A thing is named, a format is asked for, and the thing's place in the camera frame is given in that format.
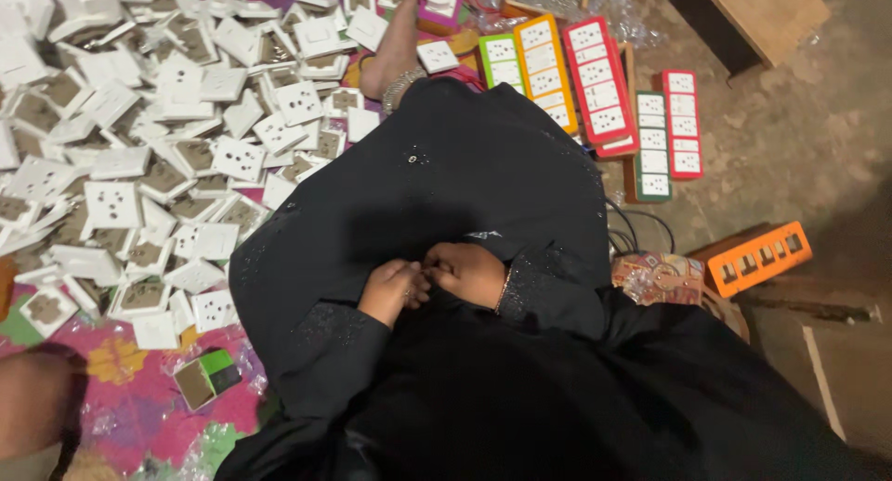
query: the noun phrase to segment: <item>bracelet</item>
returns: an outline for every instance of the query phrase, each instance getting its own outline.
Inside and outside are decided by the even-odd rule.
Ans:
[[[427,76],[425,69],[420,66],[415,66],[415,69],[408,70],[391,82],[390,85],[387,86],[387,90],[385,90],[384,97],[381,99],[381,104],[384,105],[385,115],[390,116],[394,112],[394,98],[396,98],[397,94],[404,89],[407,89],[419,78],[425,76]]]
[[[498,307],[501,305],[502,298],[505,298],[505,292],[507,291],[507,283],[508,283],[508,281],[511,280],[511,272],[512,272],[512,271],[513,271],[513,270],[508,269],[508,271],[507,271],[507,277],[505,277],[505,284],[502,285],[502,292],[501,292],[501,294],[498,296],[498,302],[496,302],[496,308],[492,310],[492,311],[494,311],[496,314],[498,314]]]

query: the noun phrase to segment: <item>pile of socket plates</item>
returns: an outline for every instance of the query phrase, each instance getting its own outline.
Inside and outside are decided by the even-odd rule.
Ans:
[[[49,337],[81,310],[172,349],[187,327],[237,323],[230,254],[378,124],[339,87],[349,52],[387,26],[370,7],[348,25],[340,0],[284,15],[252,0],[0,0],[0,256],[38,288],[21,309],[32,326]]]

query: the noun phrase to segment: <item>black dress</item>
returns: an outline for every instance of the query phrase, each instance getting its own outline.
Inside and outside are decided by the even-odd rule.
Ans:
[[[509,86],[422,80],[234,254],[282,412],[217,479],[849,479],[820,416],[700,308],[609,286],[599,173]],[[498,314],[443,291],[390,330],[371,270],[476,242]]]

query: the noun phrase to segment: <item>foot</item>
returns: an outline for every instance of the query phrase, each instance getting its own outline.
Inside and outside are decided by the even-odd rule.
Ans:
[[[396,7],[377,54],[363,64],[360,90],[366,97],[381,100],[391,82],[418,66],[417,19],[418,0],[403,0]],[[401,98],[394,98],[394,109]]]

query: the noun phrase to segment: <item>floral mat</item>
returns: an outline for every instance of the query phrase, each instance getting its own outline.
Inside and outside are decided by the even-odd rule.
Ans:
[[[273,7],[287,7],[290,0],[264,0]],[[388,17],[379,8],[379,14]],[[440,40],[419,33],[422,42]],[[473,31],[454,35],[455,53],[476,45]],[[360,54],[351,59],[343,85],[358,87]],[[473,57],[461,60],[459,76],[478,76]],[[380,105],[370,102],[371,110]],[[260,201],[262,190],[245,190]],[[6,321],[0,323],[0,357],[39,344],[43,339],[20,314],[20,307],[35,292],[17,284]],[[202,335],[186,330],[180,350],[140,350],[127,323],[74,316],[56,332],[51,342],[68,345],[85,360],[89,384],[81,410],[82,437],[66,479],[199,480],[213,477],[235,441],[257,430],[274,410],[275,400],[263,397],[266,378],[250,342],[240,326]],[[178,364],[203,350],[229,351],[242,382],[216,401],[191,412],[171,374]]]

